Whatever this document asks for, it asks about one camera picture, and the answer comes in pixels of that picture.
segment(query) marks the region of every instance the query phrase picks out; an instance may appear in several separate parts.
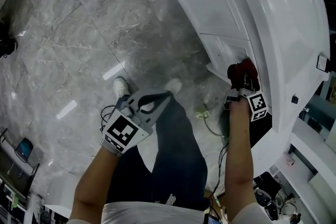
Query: white appliance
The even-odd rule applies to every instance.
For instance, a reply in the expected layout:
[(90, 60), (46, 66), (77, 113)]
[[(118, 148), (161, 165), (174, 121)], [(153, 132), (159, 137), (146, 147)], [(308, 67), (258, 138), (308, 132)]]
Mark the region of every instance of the white appliance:
[(258, 69), (272, 114), (272, 128), (252, 148), (254, 175), (259, 176), (282, 156), (298, 114), (329, 78), (316, 68), (319, 55), (330, 58), (324, 2), (178, 1), (209, 55), (211, 72), (228, 81), (227, 68), (246, 57)]

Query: white shirt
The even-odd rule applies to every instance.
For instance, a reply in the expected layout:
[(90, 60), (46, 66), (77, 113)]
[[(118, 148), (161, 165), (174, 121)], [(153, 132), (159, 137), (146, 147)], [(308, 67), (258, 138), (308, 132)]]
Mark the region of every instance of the white shirt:
[[(102, 224), (203, 224), (202, 211), (151, 202), (113, 202), (104, 206)], [(270, 224), (257, 203), (241, 210), (231, 224)], [(68, 224), (88, 224), (73, 219)]]

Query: hand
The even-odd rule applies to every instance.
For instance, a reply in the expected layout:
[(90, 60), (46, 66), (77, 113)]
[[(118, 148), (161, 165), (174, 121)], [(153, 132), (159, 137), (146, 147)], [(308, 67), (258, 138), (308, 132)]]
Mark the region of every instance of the hand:
[(250, 117), (250, 106), (245, 98), (230, 104), (230, 121), (232, 119), (246, 119)]

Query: red object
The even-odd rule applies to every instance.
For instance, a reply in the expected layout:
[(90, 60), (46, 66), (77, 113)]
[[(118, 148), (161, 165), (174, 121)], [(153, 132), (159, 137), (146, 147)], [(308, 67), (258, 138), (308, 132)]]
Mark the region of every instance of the red object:
[(251, 79), (255, 91), (259, 91), (258, 71), (249, 58), (243, 60), (241, 63), (229, 66), (227, 77), (231, 80), (231, 89), (237, 89), (239, 91), (239, 89), (244, 88), (245, 74)]

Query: wire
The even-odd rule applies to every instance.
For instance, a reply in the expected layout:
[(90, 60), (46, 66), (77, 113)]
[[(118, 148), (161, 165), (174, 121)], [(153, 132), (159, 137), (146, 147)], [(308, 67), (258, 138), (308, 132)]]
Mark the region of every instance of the wire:
[(216, 211), (215, 208), (213, 208), (213, 211), (216, 213), (217, 218), (218, 218), (219, 220), (222, 220), (221, 217), (219, 216), (219, 214), (217, 213), (217, 211)]
[(105, 106), (105, 107), (103, 108), (103, 110), (100, 111), (100, 117), (101, 117), (101, 119), (107, 123), (107, 121), (106, 121), (104, 118), (105, 118), (107, 115), (112, 114), (112, 113), (114, 112), (114, 109), (112, 110), (111, 113), (108, 113), (108, 114), (106, 114), (105, 116), (103, 116), (102, 114), (103, 114), (103, 112), (104, 112), (105, 109), (108, 109), (108, 108), (115, 108), (115, 107), (116, 107), (115, 105), (108, 105), (108, 106)]
[(291, 203), (291, 202), (287, 202), (287, 203), (285, 203), (283, 206), (281, 206), (281, 208), (280, 208), (280, 214), (281, 214), (281, 210), (283, 209), (283, 207), (284, 207), (285, 205), (293, 205), (293, 206), (295, 207), (295, 213), (294, 213), (294, 214), (297, 213), (298, 208), (296, 207), (296, 205), (293, 204), (293, 203)]
[[(101, 117), (101, 123), (100, 123), (100, 132), (101, 133), (103, 133), (103, 130), (104, 130), (104, 128), (105, 128), (105, 125), (103, 125), (103, 123), (104, 122), (106, 122), (107, 123), (107, 120), (105, 120), (105, 117), (106, 116), (108, 116), (108, 115), (111, 115), (114, 111), (115, 111), (115, 105), (108, 105), (108, 106), (105, 106), (103, 109), (102, 109), (102, 111), (100, 111), (100, 117)], [(108, 108), (113, 108), (113, 110), (112, 110), (112, 112), (111, 113), (107, 113), (107, 114), (105, 114), (104, 116), (103, 116), (103, 112), (104, 112), (104, 110), (105, 109), (108, 109)]]
[(282, 198), (282, 196), (280, 195), (279, 191), (280, 191), (280, 190), (278, 190), (278, 195), (280, 196), (280, 198), (281, 198), (281, 200), (282, 200), (282, 205), (284, 205), (284, 204), (285, 204), (285, 201), (284, 201), (284, 199)]
[(204, 123), (205, 123), (205, 126), (208, 128), (208, 130), (212, 133), (212, 134), (214, 134), (214, 135), (216, 135), (216, 136), (223, 136), (223, 135), (221, 135), (221, 134), (217, 134), (217, 133), (215, 133), (213, 130), (211, 130), (210, 129), (210, 127), (209, 127), (209, 125), (207, 124), (207, 122), (206, 122), (206, 117), (202, 117), (203, 118), (203, 120), (204, 120)]
[(225, 221), (226, 221), (228, 224), (231, 224), (231, 223), (227, 220), (227, 218), (225, 217), (225, 213), (223, 212), (223, 209), (222, 209), (222, 208), (221, 208), (221, 214), (222, 214), (223, 218), (225, 219)]
[(214, 201), (212, 201), (212, 199), (210, 198), (210, 215), (212, 214), (212, 209), (214, 208)]
[(211, 198), (211, 197), (215, 194), (215, 192), (216, 192), (216, 190), (217, 190), (217, 188), (218, 188), (218, 186), (219, 186), (219, 183), (220, 183), (220, 172), (221, 172), (221, 169), (222, 169), (222, 162), (223, 162), (223, 158), (224, 158), (225, 153), (227, 152), (227, 150), (226, 150), (224, 153), (223, 153), (223, 151), (224, 151), (224, 149), (225, 149), (228, 145), (229, 145), (229, 143), (227, 143), (227, 144), (222, 148), (222, 150), (221, 150), (220, 153), (219, 153), (219, 158), (218, 158), (218, 181), (217, 181), (216, 187), (214, 188), (214, 191), (211, 193), (211, 195), (209, 196), (209, 198)]

